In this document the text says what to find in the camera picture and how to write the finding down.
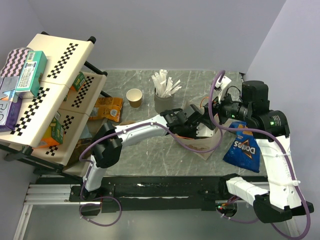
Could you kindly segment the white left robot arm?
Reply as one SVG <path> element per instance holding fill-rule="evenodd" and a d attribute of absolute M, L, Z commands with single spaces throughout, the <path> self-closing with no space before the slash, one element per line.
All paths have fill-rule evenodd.
<path fill-rule="evenodd" d="M 81 162 L 89 163 L 82 178 L 80 198 L 93 201 L 98 197 L 106 169 L 119 161 L 123 148 L 166 135 L 203 138 L 210 136 L 214 128 L 209 112 L 201 111 L 194 104 L 185 109 L 164 110 L 150 119 L 133 124 L 104 124 L 79 156 Z"/>

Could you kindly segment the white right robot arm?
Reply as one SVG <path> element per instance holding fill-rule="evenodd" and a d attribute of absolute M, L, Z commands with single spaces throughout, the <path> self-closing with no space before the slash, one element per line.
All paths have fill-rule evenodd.
<path fill-rule="evenodd" d="M 314 212 L 312 203 L 305 200 L 296 177 L 290 153 L 290 130 L 287 118 L 280 110 L 271 110 L 268 86 L 262 81 L 242 83 L 241 100 L 233 101 L 227 94 L 229 80 L 213 83 L 220 90 L 216 99 L 209 99 L 210 117 L 218 115 L 218 128 L 228 119 L 246 122 L 263 157 L 269 190 L 260 188 L 236 174 L 223 177 L 218 193 L 223 199 L 233 195 L 253 206 L 263 223 L 279 223 L 294 216 L 307 217 Z"/>

